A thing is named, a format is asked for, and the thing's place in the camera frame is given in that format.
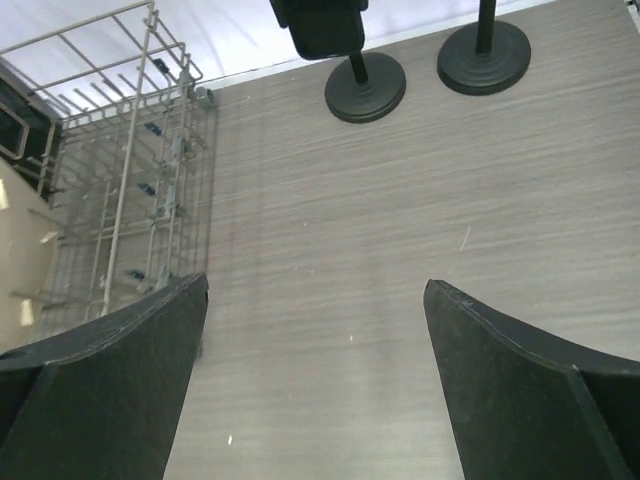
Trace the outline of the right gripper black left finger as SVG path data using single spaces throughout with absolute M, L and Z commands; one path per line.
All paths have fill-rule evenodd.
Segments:
M 208 307 L 190 274 L 1 356 L 4 479 L 161 479 Z

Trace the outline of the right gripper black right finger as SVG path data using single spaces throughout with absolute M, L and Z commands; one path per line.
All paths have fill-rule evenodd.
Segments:
M 639 364 L 431 279 L 426 322 L 467 479 L 636 479 Z

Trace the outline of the black smartphone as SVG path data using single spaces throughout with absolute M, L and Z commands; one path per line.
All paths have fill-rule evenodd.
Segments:
M 368 0 L 271 0 L 270 4 L 305 60 L 347 56 L 364 47 L 361 14 L 368 9 Z

